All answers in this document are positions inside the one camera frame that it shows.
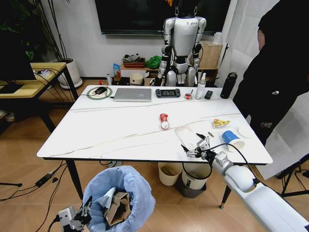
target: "white table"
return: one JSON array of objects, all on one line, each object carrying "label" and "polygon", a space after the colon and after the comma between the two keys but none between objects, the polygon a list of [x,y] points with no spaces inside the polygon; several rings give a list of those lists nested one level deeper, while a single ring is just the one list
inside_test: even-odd
[{"label": "white table", "polygon": [[[88,86],[83,94],[94,87]],[[119,86],[109,87],[114,96]],[[203,96],[207,90],[213,91],[210,100],[196,100],[194,97],[186,100],[184,95],[192,89],[195,96],[196,88],[192,87],[179,87],[179,98],[157,98],[155,90],[158,87],[144,88],[152,89],[151,102],[114,102],[112,98],[91,100],[85,95],[80,96],[37,156],[47,160],[66,160],[80,196],[82,191],[74,160],[206,162],[186,156],[175,133],[175,128],[183,125],[204,135],[210,131],[214,135],[210,138],[211,146],[223,143],[222,133],[231,130],[245,142],[240,151],[248,163],[272,163],[272,158],[255,135],[245,138],[239,134],[240,125],[251,128],[231,99],[220,98],[221,88],[205,88]],[[169,116],[168,130],[160,126],[161,113]],[[230,120],[231,123],[213,128],[215,118]],[[225,145],[216,148],[216,151],[224,151],[234,163],[244,163],[237,152],[229,152]]]}]

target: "green cloth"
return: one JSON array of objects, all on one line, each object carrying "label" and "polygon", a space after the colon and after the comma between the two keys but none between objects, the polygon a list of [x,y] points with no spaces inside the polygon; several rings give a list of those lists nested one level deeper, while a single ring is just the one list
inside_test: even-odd
[{"label": "green cloth", "polygon": [[160,66],[162,57],[160,56],[154,56],[151,57],[148,61],[146,61],[146,66],[151,69],[157,69]]}]

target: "silver laptop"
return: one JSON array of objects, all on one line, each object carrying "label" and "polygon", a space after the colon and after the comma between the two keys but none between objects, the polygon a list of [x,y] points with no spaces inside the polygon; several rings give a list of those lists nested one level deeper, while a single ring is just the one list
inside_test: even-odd
[{"label": "silver laptop", "polygon": [[151,102],[151,88],[118,88],[116,102]]}]

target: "television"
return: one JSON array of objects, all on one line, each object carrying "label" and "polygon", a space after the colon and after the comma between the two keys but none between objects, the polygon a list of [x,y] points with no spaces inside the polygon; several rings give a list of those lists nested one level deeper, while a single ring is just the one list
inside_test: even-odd
[{"label": "television", "polygon": [[[164,20],[175,17],[166,0],[95,0],[102,34],[161,35]],[[207,20],[204,35],[222,31],[231,0],[200,0],[197,16]]]}]

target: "water bottle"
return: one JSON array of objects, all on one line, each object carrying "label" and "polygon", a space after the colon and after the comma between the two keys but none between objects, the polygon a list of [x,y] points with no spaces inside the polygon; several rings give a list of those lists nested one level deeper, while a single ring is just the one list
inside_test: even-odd
[{"label": "water bottle", "polygon": [[221,98],[227,99],[230,96],[232,89],[236,83],[236,79],[237,79],[236,72],[231,72],[229,75],[227,75],[223,89],[220,94]]},{"label": "water bottle", "polygon": [[111,85],[112,85],[112,78],[111,78],[111,75],[106,74],[106,79],[107,79],[108,85],[111,86]]},{"label": "water bottle", "polygon": [[206,85],[205,78],[206,78],[206,73],[203,73],[203,76],[201,77],[201,79],[200,79],[200,81],[198,82],[198,85],[197,85],[197,92],[195,93],[195,98],[198,99],[198,100],[202,99],[202,95],[203,95],[204,88],[205,88],[205,85]]}]

